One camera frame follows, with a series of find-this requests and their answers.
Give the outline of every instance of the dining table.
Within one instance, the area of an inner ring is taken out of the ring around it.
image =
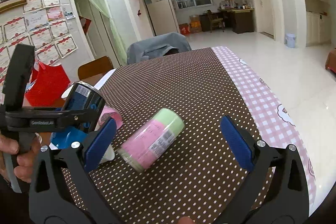
[[[267,83],[227,47],[154,58],[91,80],[106,105],[123,118],[112,142],[115,151],[162,108],[174,111],[185,124],[146,172],[138,173],[118,154],[90,172],[103,197],[126,223],[175,223],[182,216],[197,223],[214,222],[248,175],[221,133],[225,115],[255,140],[272,147],[296,146],[311,210],[314,171],[295,124]],[[64,170],[64,176],[76,205],[85,208],[71,174]],[[272,178],[270,168],[253,208],[263,203]]]

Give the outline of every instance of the gray cloth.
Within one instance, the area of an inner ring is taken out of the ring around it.
[[[191,51],[184,35],[176,32],[166,33],[130,45],[127,50],[127,64],[164,56],[172,49],[178,52]]]

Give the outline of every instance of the trash can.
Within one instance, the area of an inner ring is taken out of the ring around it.
[[[292,33],[286,34],[287,47],[295,48],[296,36]]]

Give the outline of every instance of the wooden desk chair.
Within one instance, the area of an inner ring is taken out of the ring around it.
[[[111,59],[108,56],[103,56],[94,61],[86,63],[78,68],[78,78],[83,80],[100,73],[107,73],[113,69]]]
[[[210,20],[210,32],[212,32],[212,29],[214,26],[218,25],[218,27],[221,27],[223,32],[225,30],[225,24],[223,18],[220,18],[217,16],[217,14],[213,14],[211,10],[208,10],[208,18]]]

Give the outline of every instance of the pink and green cylindrical container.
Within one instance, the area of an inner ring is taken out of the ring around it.
[[[128,138],[117,153],[142,173],[168,149],[183,128],[184,123],[175,112],[162,108]]]

